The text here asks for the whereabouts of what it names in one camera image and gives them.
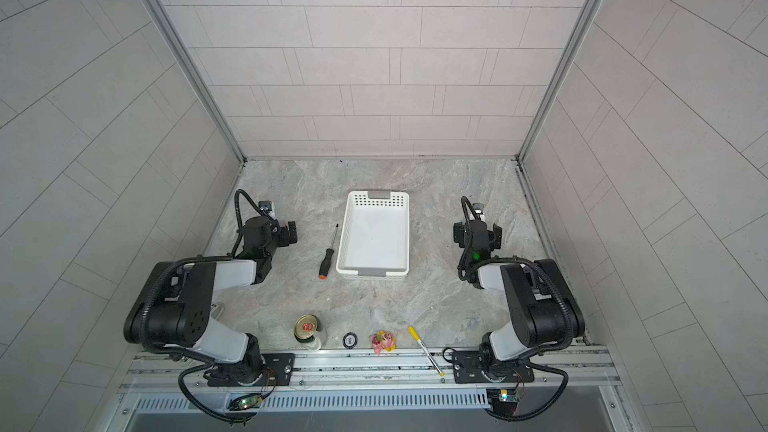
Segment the black orange handled screwdriver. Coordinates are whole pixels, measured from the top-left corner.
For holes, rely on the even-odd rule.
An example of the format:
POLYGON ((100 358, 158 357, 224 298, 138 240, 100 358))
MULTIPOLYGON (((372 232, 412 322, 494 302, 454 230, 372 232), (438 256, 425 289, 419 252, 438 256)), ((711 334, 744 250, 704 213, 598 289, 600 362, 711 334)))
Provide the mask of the black orange handled screwdriver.
POLYGON ((325 250, 323 259, 320 263, 319 270, 318 270, 318 278, 321 280, 325 280, 329 274, 331 265, 332 265, 332 259, 335 252, 334 245, 336 242, 336 237, 339 231, 339 224, 336 224, 334 227, 334 233, 332 236, 331 243, 329 247, 325 250))

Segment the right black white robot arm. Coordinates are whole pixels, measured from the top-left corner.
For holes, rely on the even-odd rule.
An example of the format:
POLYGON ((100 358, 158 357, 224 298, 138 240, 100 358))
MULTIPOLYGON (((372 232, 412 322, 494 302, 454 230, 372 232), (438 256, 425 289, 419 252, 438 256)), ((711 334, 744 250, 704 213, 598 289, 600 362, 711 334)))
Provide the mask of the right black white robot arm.
POLYGON ((586 328, 558 264, 552 259, 494 256, 501 238, 501 227, 488 228, 480 219, 453 225, 453 242, 462 250, 459 279, 503 293, 509 309, 509 322, 486 333, 479 346, 479 370, 490 381, 516 376, 523 362, 535 355, 569 347, 586 328))

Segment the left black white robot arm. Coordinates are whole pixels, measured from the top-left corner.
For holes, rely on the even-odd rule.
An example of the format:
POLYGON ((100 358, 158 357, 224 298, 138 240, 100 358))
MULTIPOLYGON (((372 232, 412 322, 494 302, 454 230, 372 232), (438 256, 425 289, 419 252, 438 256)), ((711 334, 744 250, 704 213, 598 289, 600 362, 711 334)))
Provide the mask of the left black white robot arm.
POLYGON ((276 250, 298 242, 296 223, 252 217, 239 241, 243 250, 233 257, 157 263, 127 315, 123 335, 147 352, 200 362, 210 387, 285 386, 295 356, 264 355, 254 335, 220 323, 213 304, 224 290, 263 282, 276 250))

